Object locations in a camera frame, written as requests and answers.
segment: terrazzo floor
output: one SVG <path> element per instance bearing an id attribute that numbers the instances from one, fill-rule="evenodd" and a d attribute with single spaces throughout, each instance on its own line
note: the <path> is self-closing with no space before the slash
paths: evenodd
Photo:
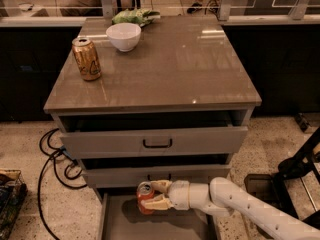
<path id="1" fill-rule="evenodd" d="M 51 121 L 0 123 L 0 168 L 21 170 L 28 187 L 27 197 L 10 240 L 53 239 L 39 216 L 37 185 L 41 169 L 48 159 L 40 151 L 39 141 L 46 132 L 56 127 Z M 59 135 L 60 132 L 53 135 L 52 146 L 61 146 Z M 248 135 L 231 161 L 230 179 L 245 189 L 244 178 L 247 174 L 276 173 L 277 165 L 293 156 L 310 136 L 300 130 L 293 117 L 252 118 Z M 59 158 L 57 171 L 62 178 L 63 170 L 69 163 L 69 160 Z M 318 182 L 313 174 L 305 176 L 304 181 L 316 208 L 319 208 Z M 80 178 L 70 184 L 80 186 L 84 181 Z M 290 180 L 287 188 L 301 220 L 315 212 L 300 179 Z M 44 217 L 61 240 L 98 239 L 101 203 L 92 189 L 65 188 L 57 181 L 50 163 L 45 171 L 41 192 Z M 219 218 L 217 227 L 223 240 L 266 239 L 251 221 L 238 212 L 228 218 Z"/>

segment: glossy table surface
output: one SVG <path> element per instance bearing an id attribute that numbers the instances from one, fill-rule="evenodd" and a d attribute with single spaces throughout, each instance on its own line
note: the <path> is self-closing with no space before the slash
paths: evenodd
<path id="1" fill-rule="evenodd" d="M 134 50 L 107 40 L 108 19 L 88 19 L 80 36 L 97 48 L 102 76 L 84 81 L 73 53 L 47 113 L 241 109 L 261 99 L 221 26 L 210 17 L 162 17 L 142 28 Z"/>

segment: soda can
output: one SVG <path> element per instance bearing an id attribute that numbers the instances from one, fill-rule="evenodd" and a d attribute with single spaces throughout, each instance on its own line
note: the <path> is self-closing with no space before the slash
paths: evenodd
<path id="1" fill-rule="evenodd" d="M 138 207 L 142 214 L 152 214 L 154 210 L 146 209 L 142 204 L 142 200 L 152 199 L 154 197 L 154 189 L 150 182 L 142 182 L 137 189 Z"/>
<path id="2" fill-rule="evenodd" d="M 72 51 L 83 80 L 92 81 L 101 76 L 101 68 L 94 43 L 86 37 L 72 41 Z"/>

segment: white robotic arm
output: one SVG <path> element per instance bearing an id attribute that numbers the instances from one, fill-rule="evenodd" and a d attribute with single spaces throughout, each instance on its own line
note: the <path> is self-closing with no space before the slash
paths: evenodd
<path id="1" fill-rule="evenodd" d="M 154 190 L 163 194 L 142 200 L 149 210 L 199 209 L 212 216 L 230 216 L 234 210 L 246 215 L 274 239 L 320 240 L 320 231 L 255 198 L 225 178 L 208 184 L 188 181 L 152 181 Z"/>

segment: shoe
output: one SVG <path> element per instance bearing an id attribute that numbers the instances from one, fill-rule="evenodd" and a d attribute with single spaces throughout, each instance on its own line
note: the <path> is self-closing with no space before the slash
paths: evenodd
<path id="1" fill-rule="evenodd" d="M 200 11 L 202 9 L 202 4 L 194 3 L 191 5 L 190 8 L 188 8 L 187 13 L 192 14 L 194 12 Z"/>
<path id="2" fill-rule="evenodd" d="M 209 12 L 212 12 L 213 14 L 217 15 L 219 9 L 219 4 L 217 0 L 210 0 L 207 4 L 207 8 Z"/>

